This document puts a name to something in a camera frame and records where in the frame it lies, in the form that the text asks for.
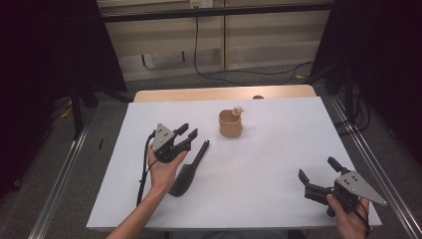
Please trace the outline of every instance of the gripper jaw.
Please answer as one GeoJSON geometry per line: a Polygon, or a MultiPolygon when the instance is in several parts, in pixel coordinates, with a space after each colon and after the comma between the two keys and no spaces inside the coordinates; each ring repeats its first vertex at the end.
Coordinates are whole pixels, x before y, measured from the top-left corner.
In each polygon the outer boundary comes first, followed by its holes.
{"type": "Polygon", "coordinates": [[[172,161],[180,152],[190,151],[191,141],[198,135],[198,128],[188,134],[188,137],[174,145],[174,139],[178,135],[184,134],[189,129],[189,124],[185,123],[179,129],[171,131],[164,124],[159,123],[155,131],[152,151],[161,162],[172,161]]]}
{"type": "MultiPolygon", "coordinates": [[[[351,210],[349,206],[358,203],[359,196],[364,197],[381,205],[387,205],[387,202],[363,179],[356,171],[350,171],[341,166],[333,157],[328,158],[328,163],[336,171],[340,172],[334,181],[333,187],[321,187],[310,183],[305,173],[299,170],[299,179],[305,186],[305,198],[328,205],[326,196],[332,194],[337,197],[345,211],[351,210]]],[[[326,212],[329,216],[334,216],[332,209],[328,206],[326,212]]]]}

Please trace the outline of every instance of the aluminum rail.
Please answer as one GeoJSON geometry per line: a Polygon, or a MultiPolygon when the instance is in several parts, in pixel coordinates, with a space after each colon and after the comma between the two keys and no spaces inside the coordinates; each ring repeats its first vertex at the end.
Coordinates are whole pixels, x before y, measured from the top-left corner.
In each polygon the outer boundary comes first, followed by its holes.
{"type": "Polygon", "coordinates": [[[68,156],[66,157],[62,170],[60,171],[53,189],[51,190],[49,197],[44,203],[44,206],[38,215],[34,226],[32,227],[28,239],[43,239],[46,236],[47,230],[49,229],[50,223],[59,205],[62,194],[65,191],[68,179],[72,173],[72,169],[78,159],[79,152],[81,151],[81,148],[84,144],[88,133],[88,128],[94,120],[95,111],[96,110],[89,110],[87,112],[85,126],[79,137],[72,143],[71,149],[68,153],[68,156]]]}
{"type": "Polygon", "coordinates": [[[130,21],[146,21],[159,19],[177,19],[177,18],[195,18],[195,17],[215,17],[229,15],[248,15],[248,14],[265,14],[265,13],[286,13],[286,12],[307,12],[331,10],[339,6],[358,6],[363,4],[358,1],[356,3],[337,3],[337,2],[316,2],[301,4],[279,4],[279,5],[263,5],[263,6],[245,6],[245,7],[218,7],[218,8],[200,8],[200,9],[181,9],[144,13],[121,13],[121,14],[102,14],[101,16],[77,16],[69,18],[61,18],[59,23],[84,23],[89,22],[130,22],[130,21]]]}
{"type": "MultiPolygon", "coordinates": [[[[346,121],[347,116],[345,114],[345,107],[342,104],[339,98],[331,98],[332,104],[334,105],[338,115],[342,120],[346,121]]],[[[356,126],[350,124],[349,122],[345,123],[347,130],[357,130],[356,126]]],[[[372,150],[369,148],[369,145],[366,143],[360,132],[354,132],[350,134],[357,148],[359,149],[361,155],[363,156],[366,164],[374,175],[376,181],[384,192],[387,201],[391,205],[392,209],[396,213],[398,219],[402,223],[404,229],[406,230],[409,238],[422,238],[422,230],[415,219],[411,209],[400,196],[397,189],[394,187],[384,169],[382,169],[381,164],[378,159],[375,157],[372,150]]]]}

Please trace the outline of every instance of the human hand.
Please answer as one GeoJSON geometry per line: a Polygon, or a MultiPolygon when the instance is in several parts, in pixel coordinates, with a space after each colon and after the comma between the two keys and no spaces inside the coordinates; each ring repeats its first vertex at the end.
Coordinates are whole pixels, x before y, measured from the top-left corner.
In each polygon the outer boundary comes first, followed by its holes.
{"type": "Polygon", "coordinates": [[[151,189],[158,189],[167,193],[174,183],[176,169],[186,157],[187,151],[180,152],[174,160],[168,163],[158,161],[152,151],[152,144],[148,147],[148,166],[151,172],[151,189]]]}
{"type": "MultiPolygon", "coordinates": [[[[335,196],[329,194],[326,196],[329,206],[335,212],[337,219],[337,229],[343,239],[361,239],[366,238],[366,225],[354,214],[354,212],[345,213],[341,203],[335,196]]],[[[367,221],[367,214],[369,213],[369,200],[361,197],[360,203],[357,203],[355,208],[357,212],[367,221]]]]}

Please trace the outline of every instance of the small figurine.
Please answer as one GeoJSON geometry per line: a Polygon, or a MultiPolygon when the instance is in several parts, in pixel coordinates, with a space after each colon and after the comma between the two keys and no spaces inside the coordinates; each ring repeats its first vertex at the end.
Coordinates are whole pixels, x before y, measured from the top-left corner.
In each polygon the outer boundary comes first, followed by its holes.
{"type": "Polygon", "coordinates": [[[233,114],[233,116],[235,116],[235,117],[239,117],[241,114],[242,114],[242,112],[243,112],[244,110],[241,108],[241,107],[239,107],[239,106],[235,106],[235,108],[233,109],[233,111],[232,111],[232,114],[233,114]]]}

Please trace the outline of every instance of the human arm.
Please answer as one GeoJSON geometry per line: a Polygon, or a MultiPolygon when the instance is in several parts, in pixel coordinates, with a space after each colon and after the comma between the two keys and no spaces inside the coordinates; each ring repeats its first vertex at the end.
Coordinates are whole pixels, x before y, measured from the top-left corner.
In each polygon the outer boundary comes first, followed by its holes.
{"type": "MultiPolygon", "coordinates": [[[[329,206],[335,212],[337,229],[343,239],[363,239],[366,238],[366,225],[354,214],[354,212],[344,212],[341,203],[333,195],[326,196],[329,206]]],[[[356,204],[357,212],[367,220],[369,213],[369,200],[361,197],[360,203],[356,204]]]]}
{"type": "Polygon", "coordinates": [[[157,161],[148,147],[148,165],[151,177],[151,189],[136,208],[108,235],[107,238],[137,238],[144,226],[170,189],[176,177],[176,169],[187,152],[180,152],[173,161],[157,161]]]}

